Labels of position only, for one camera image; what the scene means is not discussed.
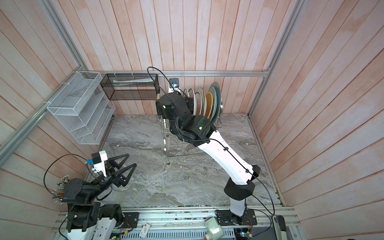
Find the steel wire dish rack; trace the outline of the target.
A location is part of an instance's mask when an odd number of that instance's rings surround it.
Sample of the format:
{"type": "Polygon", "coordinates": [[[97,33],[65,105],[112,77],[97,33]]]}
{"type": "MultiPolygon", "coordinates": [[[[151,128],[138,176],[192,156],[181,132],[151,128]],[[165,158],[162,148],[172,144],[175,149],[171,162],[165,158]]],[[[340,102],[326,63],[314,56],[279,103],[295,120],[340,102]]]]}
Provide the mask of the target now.
{"type": "Polygon", "coordinates": [[[159,116],[168,119],[170,131],[179,140],[198,147],[209,144],[211,135],[217,131],[214,124],[204,116],[193,115],[189,106],[189,98],[179,92],[165,94],[156,100],[156,108],[159,116]]]}

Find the grey green plate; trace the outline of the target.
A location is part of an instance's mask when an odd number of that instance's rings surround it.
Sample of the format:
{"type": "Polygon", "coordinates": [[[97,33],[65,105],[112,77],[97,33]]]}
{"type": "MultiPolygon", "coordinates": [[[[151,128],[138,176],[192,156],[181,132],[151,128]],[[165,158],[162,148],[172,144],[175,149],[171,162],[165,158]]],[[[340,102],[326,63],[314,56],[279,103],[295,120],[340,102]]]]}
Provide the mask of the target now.
{"type": "Polygon", "coordinates": [[[215,89],[216,92],[216,100],[215,100],[215,114],[213,115],[211,122],[215,124],[219,118],[221,105],[222,105],[222,91],[218,82],[213,82],[211,87],[215,89]]]}

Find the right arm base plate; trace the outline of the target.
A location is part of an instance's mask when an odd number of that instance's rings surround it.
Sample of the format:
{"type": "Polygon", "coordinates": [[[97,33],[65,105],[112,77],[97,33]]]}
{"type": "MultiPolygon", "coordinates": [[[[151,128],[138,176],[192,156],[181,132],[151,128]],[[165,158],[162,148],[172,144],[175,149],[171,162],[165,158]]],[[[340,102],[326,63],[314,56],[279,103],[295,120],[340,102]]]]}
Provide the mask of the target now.
{"type": "Polygon", "coordinates": [[[239,217],[230,210],[215,210],[215,215],[220,226],[253,226],[257,225],[255,212],[246,209],[244,214],[239,217]]]}

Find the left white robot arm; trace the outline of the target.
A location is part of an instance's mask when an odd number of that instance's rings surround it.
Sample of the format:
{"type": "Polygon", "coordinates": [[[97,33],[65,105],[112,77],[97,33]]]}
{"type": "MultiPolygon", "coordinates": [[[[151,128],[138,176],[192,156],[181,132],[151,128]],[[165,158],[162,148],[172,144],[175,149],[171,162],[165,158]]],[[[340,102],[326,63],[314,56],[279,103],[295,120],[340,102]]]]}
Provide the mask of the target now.
{"type": "Polygon", "coordinates": [[[125,233],[116,234],[115,229],[127,228],[129,233],[137,227],[139,213],[124,214],[119,204],[101,203],[104,191],[129,183],[137,167],[135,163],[124,166],[129,156],[108,158],[105,151],[94,153],[85,162],[93,166],[94,180],[76,178],[65,184],[62,202],[68,205],[68,215],[65,230],[59,230],[61,240],[115,240],[125,233]]]}

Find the yellow woven plate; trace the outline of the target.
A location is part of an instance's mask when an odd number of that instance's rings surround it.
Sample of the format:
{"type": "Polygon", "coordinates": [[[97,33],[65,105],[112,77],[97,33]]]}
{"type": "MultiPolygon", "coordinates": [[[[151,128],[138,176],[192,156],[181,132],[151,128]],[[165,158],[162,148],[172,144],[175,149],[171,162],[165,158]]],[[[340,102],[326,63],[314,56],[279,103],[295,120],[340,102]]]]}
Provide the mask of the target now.
{"type": "Polygon", "coordinates": [[[205,107],[206,107],[206,110],[205,110],[204,116],[207,119],[210,119],[211,112],[213,109],[213,94],[211,92],[208,92],[205,95],[205,107]]]}

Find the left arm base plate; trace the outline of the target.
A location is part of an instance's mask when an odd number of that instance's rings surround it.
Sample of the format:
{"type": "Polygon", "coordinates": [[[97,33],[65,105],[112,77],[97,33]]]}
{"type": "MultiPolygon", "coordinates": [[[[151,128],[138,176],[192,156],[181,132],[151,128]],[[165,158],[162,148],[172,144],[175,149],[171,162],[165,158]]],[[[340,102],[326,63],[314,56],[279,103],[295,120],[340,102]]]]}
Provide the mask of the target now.
{"type": "Polygon", "coordinates": [[[139,212],[125,212],[118,214],[117,218],[117,228],[128,228],[134,229],[138,225],[139,212]]]}

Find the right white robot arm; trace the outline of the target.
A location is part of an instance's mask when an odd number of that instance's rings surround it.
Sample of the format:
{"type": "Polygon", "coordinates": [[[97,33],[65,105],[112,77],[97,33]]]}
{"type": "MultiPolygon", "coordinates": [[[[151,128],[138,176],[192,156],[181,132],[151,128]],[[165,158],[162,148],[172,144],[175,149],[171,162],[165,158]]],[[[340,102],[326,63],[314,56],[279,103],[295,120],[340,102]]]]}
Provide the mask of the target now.
{"type": "Polygon", "coordinates": [[[246,198],[255,189],[253,180],[259,176],[261,169],[235,153],[209,119],[192,115],[190,100],[177,91],[165,94],[156,100],[157,113],[169,121],[170,132],[179,140],[207,153],[228,173],[230,178],[224,192],[230,198],[231,213],[241,217],[246,210],[246,198]]]}

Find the light teal flower plate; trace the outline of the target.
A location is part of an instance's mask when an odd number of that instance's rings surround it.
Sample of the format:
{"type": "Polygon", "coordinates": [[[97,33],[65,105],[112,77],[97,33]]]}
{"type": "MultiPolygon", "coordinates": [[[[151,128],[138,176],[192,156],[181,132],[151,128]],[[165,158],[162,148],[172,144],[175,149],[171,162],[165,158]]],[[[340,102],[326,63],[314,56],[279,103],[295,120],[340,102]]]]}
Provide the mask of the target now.
{"type": "Polygon", "coordinates": [[[206,94],[207,104],[210,110],[209,120],[212,122],[217,109],[217,92],[215,87],[210,87],[206,94]]]}

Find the cream floral plate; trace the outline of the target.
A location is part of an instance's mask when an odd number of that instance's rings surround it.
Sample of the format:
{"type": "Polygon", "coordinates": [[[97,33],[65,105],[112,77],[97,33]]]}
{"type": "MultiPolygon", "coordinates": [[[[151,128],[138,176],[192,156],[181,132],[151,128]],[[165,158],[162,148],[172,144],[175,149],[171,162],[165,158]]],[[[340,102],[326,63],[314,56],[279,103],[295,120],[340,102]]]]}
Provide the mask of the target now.
{"type": "Polygon", "coordinates": [[[199,88],[198,89],[198,92],[201,94],[202,96],[202,110],[201,110],[201,116],[204,116],[204,113],[205,113],[205,110],[206,110],[206,107],[205,107],[205,91],[203,88],[199,88]]]}

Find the orange sunburst plate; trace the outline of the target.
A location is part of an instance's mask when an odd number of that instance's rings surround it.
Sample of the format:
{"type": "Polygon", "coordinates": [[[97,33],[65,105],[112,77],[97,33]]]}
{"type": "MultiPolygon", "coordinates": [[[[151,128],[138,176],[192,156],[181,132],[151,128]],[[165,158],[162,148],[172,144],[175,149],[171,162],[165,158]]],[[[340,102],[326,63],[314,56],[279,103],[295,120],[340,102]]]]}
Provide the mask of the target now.
{"type": "Polygon", "coordinates": [[[197,100],[195,96],[195,91],[192,88],[188,89],[188,98],[189,98],[189,106],[191,109],[191,113],[196,115],[197,113],[197,100]]]}
{"type": "Polygon", "coordinates": [[[195,115],[200,115],[202,110],[202,96],[199,92],[195,93],[195,115]]]}

